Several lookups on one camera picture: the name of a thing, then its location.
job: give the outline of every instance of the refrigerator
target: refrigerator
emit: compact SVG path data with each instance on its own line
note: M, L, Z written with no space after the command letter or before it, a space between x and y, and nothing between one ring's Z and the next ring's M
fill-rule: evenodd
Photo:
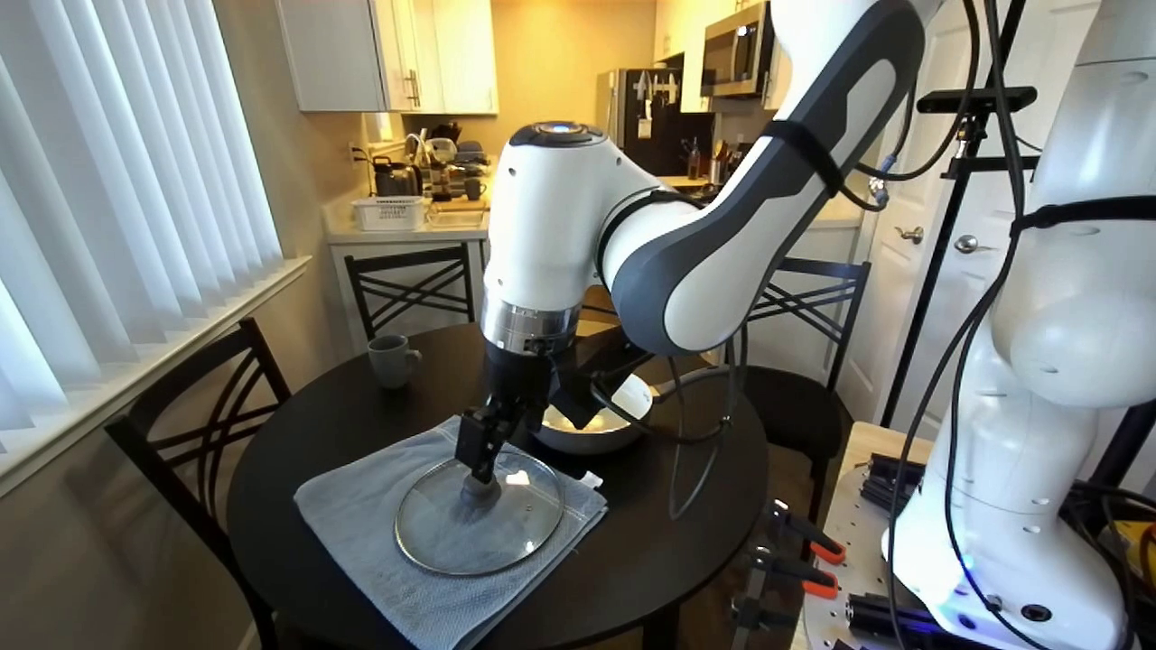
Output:
M614 70L596 76L596 126L642 170L686 177L690 150L713 158L715 117L680 113L672 70Z

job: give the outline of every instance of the box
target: box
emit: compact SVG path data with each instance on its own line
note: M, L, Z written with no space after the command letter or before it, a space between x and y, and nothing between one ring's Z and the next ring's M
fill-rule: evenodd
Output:
M410 230L425 206L430 197L424 194L368 194L355 197L349 214L362 230Z

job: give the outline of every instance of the stainless steel appliance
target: stainless steel appliance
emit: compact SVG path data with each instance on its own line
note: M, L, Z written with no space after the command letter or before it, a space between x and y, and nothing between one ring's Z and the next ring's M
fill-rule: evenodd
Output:
M768 66L768 7L749 2L705 28L701 85L707 96L756 96Z
M713 117L680 113L680 76L669 70L601 71L596 126L642 170L684 177L713 156Z

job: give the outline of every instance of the microwave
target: microwave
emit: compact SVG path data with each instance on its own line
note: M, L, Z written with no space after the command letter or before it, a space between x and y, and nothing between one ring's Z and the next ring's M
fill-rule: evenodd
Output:
M701 93L756 96L768 66L768 13L767 2L749 2L705 28Z

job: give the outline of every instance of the chair back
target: chair back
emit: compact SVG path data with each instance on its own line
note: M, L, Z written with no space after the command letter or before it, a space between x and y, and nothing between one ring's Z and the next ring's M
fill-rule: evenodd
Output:
M389 258L345 258L345 277L366 341L410 307L451 309L473 320L473 273L467 243Z
M213 406L202 415L192 415L186 396L202 395L208 395ZM285 402L290 382L274 366L255 320L245 318L233 333L198 347L178 368L162 373L162 379L155 379L118 419L104 426L123 455L149 475L149 483L155 483L179 520L233 574L263 644L274 644L271 617L263 601L233 568L218 516L218 501L225 498L218 486L225 479L225 451L254 436Z
M784 258L763 280L749 324L792 315L832 341L827 390L834 390L847 336L859 318L870 264Z

